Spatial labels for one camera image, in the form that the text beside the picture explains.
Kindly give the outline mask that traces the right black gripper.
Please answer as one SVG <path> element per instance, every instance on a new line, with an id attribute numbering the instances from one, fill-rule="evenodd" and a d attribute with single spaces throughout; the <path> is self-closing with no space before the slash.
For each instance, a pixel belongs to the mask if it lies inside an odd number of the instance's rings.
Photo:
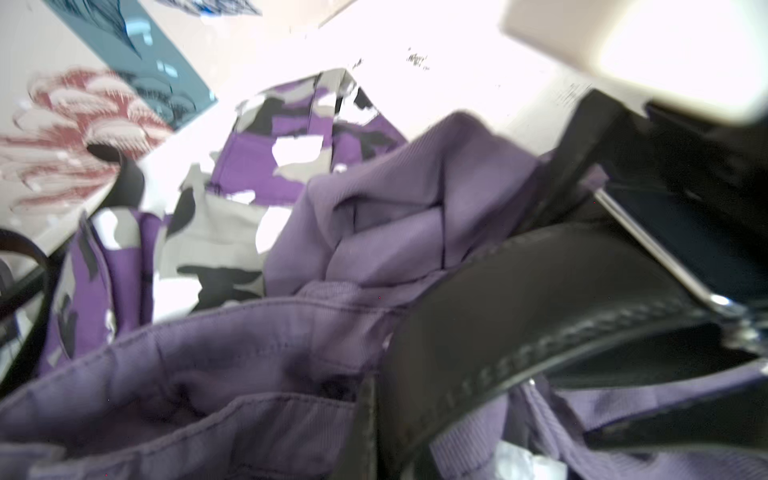
<path id="1" fill-rule="evenodd" d="M 689 193 L 750 233 L 767 236 L 767 119 L 728 126 L 650 101 L 639 115 L 591 90 L 544 167 L 527 227 L 547 225 L 595 165 L 641 189 Z"/>

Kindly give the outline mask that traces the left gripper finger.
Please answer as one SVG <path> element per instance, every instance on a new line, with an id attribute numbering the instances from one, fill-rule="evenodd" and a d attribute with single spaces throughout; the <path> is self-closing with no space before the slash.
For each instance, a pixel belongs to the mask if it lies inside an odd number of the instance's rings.
<path id="1" fill-rule="evenodd" d="M 358 391 L 353 419 L 340 449 L 332 480 L 378 478 L 378 424 L 376 375 L 367 375 Z"/>

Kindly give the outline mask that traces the plain purple garment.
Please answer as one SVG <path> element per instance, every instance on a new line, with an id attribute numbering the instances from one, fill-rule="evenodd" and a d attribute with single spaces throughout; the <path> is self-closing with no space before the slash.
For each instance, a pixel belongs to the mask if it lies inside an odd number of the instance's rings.
<path id="1" fill-rule="evenodd" d="M 363 380 L 429 288 L 513 236 L 596 216 L 614 182 L 598 165 L 528 229 L 549 161 L 454 114 L 311 179 L 262 297 L 145 325 L 1 398 L 2 477 L 330 479 Z M 489 474 L 446 479 L 539 477 L 580 479 L 509 442 Z"/>

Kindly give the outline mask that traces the purple camouflage trousers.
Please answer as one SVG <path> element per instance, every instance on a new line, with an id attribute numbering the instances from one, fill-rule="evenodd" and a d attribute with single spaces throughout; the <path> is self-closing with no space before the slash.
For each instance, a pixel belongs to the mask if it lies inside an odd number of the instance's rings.
<path id="1" fill-rule="evenodd" d="M 264 262 L 305 185 L 403 143 L 343 69 L 244 101 L 213 170 L 189 169 L 172 212 L 103 208 L 81 222 L 38 373 L 145 325 L 262 297 Z"/>

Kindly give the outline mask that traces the black leather belt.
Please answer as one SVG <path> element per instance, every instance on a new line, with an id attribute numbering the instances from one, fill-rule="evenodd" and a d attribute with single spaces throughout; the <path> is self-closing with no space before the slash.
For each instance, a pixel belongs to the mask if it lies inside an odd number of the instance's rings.
<path id="1" fill-rule="evenodd" d="M 108 144 L 89 144 L 87 151 L 103 163 L 118 166 L 115 181 L 97 209 L 138 208 L 144 195 L 145 178 L 136 162 Z"/>

